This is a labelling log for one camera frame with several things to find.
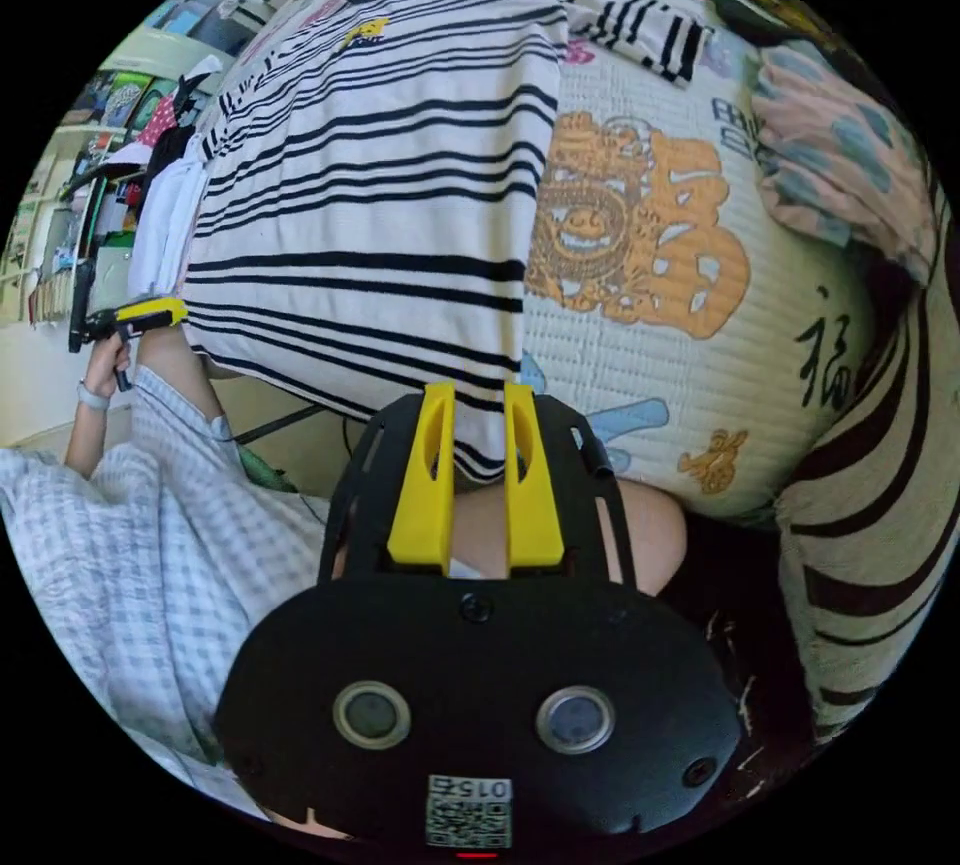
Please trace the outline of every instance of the patterned pillowcase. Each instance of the patterned pillowcase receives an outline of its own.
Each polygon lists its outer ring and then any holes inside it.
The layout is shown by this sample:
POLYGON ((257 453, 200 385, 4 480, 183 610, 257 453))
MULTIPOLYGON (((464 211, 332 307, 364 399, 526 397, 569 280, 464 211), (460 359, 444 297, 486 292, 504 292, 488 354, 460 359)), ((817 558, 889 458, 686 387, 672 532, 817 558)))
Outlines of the patterned pillowcase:
POLYGON ((960 529, 960 228, 927 169, 939 249, 886 352, 777 506, 780 587, 815 734, 838 735, 897 667, 960 529))

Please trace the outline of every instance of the wrist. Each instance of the wrist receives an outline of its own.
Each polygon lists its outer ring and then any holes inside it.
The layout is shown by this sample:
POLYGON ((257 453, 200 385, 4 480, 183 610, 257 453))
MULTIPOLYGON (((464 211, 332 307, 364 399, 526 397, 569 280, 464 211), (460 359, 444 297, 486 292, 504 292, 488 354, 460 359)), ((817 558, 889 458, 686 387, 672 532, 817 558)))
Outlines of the wrist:
POLYGON ((106 412, 110 407, 111 396, 90 388, 85 380, 77 386, 77 398, 82 405, 86 405, 97 412, 106 412))
POLYGON ((89 377, 84 377, 82 384, 91 395, 96 395, 98 398, 110 398, 113 395, 109 385, 102 383, 99 385, 94 385, 91 383, 89 377))

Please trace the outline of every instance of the white cloth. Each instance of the white cloth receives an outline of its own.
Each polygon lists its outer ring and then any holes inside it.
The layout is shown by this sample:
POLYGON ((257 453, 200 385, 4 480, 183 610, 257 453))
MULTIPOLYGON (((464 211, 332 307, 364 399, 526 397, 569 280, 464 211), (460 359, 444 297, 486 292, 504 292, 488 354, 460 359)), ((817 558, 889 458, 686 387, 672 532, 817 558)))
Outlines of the white cloth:
POLYGON ((225 90, 183 298, 191 344, 352 417, 457 386, 504 461, 568 18, 679 89, 706 30, 659 0, 344 0, 225 90))
POLYGON ((127 279, 131 301, 176 291, 193 217, 206 183, 200 138, 194 135, 183 157, 163 169, 147 192, 127 279))
POLYGON ((199 75, 214 75, 223 71, 223 62, 216 55, 207 55, 200 59, 193 68, 183 76, 184 81, 189 82, 191 78, 197 78, 199 75))
POLYGON ((109 154, 101 165, 146 165, 150 161, 153 149, 143 142, 130 142, 109 154))

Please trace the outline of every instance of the black chinese calligraphy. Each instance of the black chinese calligraphy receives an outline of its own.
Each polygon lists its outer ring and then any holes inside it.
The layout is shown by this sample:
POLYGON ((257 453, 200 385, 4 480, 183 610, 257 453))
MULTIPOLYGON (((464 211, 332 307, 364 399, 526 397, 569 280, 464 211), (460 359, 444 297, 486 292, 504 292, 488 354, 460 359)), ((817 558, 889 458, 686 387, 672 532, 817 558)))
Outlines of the black chinese calligraphy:
POLYGON ((760 123, 757 119, 747 118, 742 109, 723 98, 714 98, 711 106, 713 117, 720 124, 720 144, 756 161, 762 148, 758 140, 760 123))
MULTIPOLYGON (((817 291, 823 298, 829 298, 829 292, 822 286, 817 291)), ((807 383, 801 405, 807 408, 814 400, 819 383, 820 391, 817 395, 820 407, 830 405, 834 411, 841 411, 850 396, 850 387, 853 382, 853 370, 844 363, 847 354, 847 330, 850 327, 850 316, 837 315, 831 323, 833 329, 830 357, 822 365, 824 341, 827 339, 828 322, 824 316, 818 318, 809 328, 804 329, 794 341, 800 345, 809 344, 810 354, 800 367, 800 380, 807 383)))

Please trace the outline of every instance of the watch band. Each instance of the watch band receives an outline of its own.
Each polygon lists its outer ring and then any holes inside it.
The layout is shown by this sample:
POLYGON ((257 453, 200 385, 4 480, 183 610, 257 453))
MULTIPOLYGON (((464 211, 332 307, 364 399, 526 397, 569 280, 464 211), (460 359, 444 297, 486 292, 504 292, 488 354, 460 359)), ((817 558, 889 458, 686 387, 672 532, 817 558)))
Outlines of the watch band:
POLYGON ((110 407, 109 398, 104 398, 102 395, 94 395, 82 381, 77 385, 77 398, 80 399, 84 405, 98 412, 105 412, 110 407))

